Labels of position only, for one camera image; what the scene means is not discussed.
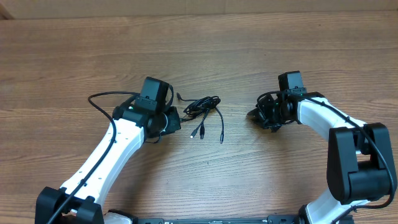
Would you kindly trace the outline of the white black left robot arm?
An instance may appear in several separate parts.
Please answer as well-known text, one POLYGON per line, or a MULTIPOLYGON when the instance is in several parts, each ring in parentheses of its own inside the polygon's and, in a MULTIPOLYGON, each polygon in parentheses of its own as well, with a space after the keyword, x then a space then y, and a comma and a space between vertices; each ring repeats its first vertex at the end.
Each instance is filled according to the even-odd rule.
POLYGON ((137 223, 119 210, 103 213, 110 188, 129 158, 147 139, 181 128, 172 102, 174 89, 167 82, 146 77, 139 93, 115 107, 103 139, 79 170, 59 189, 45 187, 36 200, 36 223, 137 223))

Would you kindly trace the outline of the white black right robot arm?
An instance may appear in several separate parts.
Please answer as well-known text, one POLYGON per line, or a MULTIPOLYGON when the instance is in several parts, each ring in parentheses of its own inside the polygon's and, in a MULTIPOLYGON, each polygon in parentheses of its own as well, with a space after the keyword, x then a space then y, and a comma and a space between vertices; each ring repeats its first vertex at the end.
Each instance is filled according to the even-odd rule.
POLYGON ((365 123, 334 107, 321 93, 308 92, 299 71, 278 76, 279 90, 261 94, 247 116, 273 133, 296 122, 328 143, 327 189, 296 215, 270 215, 267 223, 353 223, 351 212, 389 206, 397 174, 388 128, 365 123))

